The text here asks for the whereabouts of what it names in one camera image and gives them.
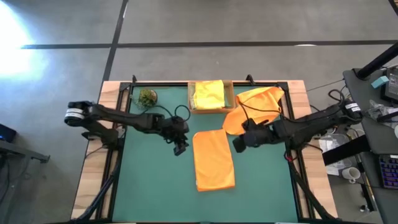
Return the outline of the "orange microfiber towel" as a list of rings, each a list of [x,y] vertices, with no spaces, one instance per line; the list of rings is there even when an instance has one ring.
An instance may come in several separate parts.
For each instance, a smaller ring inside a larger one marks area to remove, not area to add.
[[[230,135],[244,133],[242,124],[251,118],[256,124],[265,120],[273,121],[281,108],[279,100],[284,91],[275,86],[255,88],[236,95],[236,107],[225,117],[223,129]]]

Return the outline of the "yellow microfiber towel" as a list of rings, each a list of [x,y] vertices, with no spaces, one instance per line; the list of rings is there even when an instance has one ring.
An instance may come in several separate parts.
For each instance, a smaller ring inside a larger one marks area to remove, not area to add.
[[[222,109],[225,106],[222,80],[195,83],[193,102],[197,110]]]

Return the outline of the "orange towel with care label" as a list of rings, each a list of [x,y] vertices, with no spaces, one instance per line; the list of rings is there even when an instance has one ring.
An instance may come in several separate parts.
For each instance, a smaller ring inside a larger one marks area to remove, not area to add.
[[[199,192],[235,187],[233,158],[225,130],[197,132],[193,136],[193,158]]]

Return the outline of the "small potted green plant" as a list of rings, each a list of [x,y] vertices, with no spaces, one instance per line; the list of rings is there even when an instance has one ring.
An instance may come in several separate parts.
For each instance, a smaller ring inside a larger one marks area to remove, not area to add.
[[[152,89],[142,89],[138,91],[138,95],[130,94],[132,103],[140,110],[153,108],[157,105],[157,93]]]

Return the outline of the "green table mat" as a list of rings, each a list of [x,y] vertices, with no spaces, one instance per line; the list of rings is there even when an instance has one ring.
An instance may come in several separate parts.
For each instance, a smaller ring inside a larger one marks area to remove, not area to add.
[[[231,189],[197,190],[193,147],[179,156],[156,134],[128,128],[114,203],[116,222],[296,222],[285,145],[232,152]]]

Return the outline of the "white floor bag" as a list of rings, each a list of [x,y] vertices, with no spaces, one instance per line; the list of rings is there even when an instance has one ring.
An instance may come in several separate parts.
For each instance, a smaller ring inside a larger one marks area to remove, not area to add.
[[[338,142],[336,139],[320,139],[319,140],[320,148],[322,149],[323,153],[328,152],[338,146]],[[341,161],[332,163],[330,165],[326,165],[326,173],[329,175],[339,176],[339,170],[344,168],[344,163]]]

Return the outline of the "black desk leg bar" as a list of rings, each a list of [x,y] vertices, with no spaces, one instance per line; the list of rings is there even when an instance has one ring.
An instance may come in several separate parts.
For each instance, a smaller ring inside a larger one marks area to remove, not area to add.
[[[365,135],[344,143],[337,148],[324,152],[323,161],[324,164],[328,166],[362,152],[371,152],[371,147]]]

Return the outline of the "white mug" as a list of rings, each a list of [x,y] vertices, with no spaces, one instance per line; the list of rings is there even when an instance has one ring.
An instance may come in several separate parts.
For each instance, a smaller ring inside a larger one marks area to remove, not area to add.
[[[341,175],[344,179],[349,180],[350,182],[355,182],[357,179],[361,177],[360,171],[355,167],[345,168],[341,171]]]

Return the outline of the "grey side desk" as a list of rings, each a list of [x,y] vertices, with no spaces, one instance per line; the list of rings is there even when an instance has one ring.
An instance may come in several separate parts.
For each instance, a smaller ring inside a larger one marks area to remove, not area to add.
[[[371,83],[381,74],[381,72],[374,72],[368,80],[360,80],[352,70],[343,72],[351,97],[362,111],[370,109],[371,100],[381,105],[390,105],[389,102],[380,98],[380,90],[371,86]],[[371,151],[361,153],[360,157],[370,185],[373,187],[380,216],[384,224],[398,224],[398,190],[383,187],[378,163],[380,155],[398,156],[398,138],[391,127],[377,123],[371,118],[363,118],[361,124]]]

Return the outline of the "clear plastic bag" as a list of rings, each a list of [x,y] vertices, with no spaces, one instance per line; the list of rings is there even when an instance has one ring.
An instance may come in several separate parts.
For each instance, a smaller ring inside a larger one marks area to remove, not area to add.
[[[385,106],[373,100],[370,100],[369,104],[369,109],[365,111],[366,117],[391,128],[398,125],[398,107]]]

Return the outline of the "small teal box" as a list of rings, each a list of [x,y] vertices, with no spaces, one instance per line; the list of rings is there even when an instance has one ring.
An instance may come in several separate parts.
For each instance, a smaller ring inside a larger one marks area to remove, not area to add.
[[[386,83],[389,82],[389,78],[387,76],[381,76],[377,79],[375,79],[372,83],[371,86],[374,89],[380,88],[381,86],[385,85]]]

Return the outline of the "black keyboard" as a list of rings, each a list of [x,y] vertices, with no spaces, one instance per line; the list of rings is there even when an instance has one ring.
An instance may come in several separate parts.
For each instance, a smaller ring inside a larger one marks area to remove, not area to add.
[[[378,163],[383,187],[398,190],[398,155],[380,155]]]

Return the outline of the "black slanted pole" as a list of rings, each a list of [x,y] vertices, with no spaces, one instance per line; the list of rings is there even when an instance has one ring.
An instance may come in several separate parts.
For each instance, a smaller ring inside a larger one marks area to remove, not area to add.
[[[398,41],[363,68],[355,72],[356,77],[360,80],[368,80],[373,72],[379,70],[383,65],[394,59],[396,56],[398,56]]]

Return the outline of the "black desk device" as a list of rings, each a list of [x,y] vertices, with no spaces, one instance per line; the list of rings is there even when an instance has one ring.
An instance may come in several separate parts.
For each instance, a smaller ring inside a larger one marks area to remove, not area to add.
[[[381,99],[398,104],[398,68],[387,68],[382,74],[388,81],[381,87]]]

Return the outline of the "black metal cart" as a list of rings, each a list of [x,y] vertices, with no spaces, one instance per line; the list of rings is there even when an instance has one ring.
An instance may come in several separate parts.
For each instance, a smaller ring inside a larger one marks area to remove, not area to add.
[[[39,191],[40,168],[50,159],[16,144],[16,138],[17,131],[0,124],[0,224],[29,209]]]

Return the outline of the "black table frame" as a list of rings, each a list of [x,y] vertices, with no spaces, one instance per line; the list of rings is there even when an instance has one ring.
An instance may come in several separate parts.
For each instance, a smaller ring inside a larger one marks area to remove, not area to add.
[[[130,105],[135,86],[171,87],[187,86],[187,84],[186,81],[105,81],[101,87],[98,101],[112,109],[126,111]],[[285,97],[281,100],[285,115],[302,117],[311,112],[307,90],[302,80],[274,80],[270,81],[270,84],[280,84],[287,90]],[[312,140],[300,153],[299,160],[294,164],[321,205],[328,213],[336,217],[338,214],[335,201],[318,146],[318,141]],[[78,217],[82,216],[95,200],[102,186],[116,168],[116,164],[121,161],[122,155],[122,148],[106,149],[100,146],[99,140],[89,141],[71,219],[68,224],[82,224],[78,221]],[[115,198],[116,184],[112,183],[85,224],[109,223],[113,213],[111,205]]]

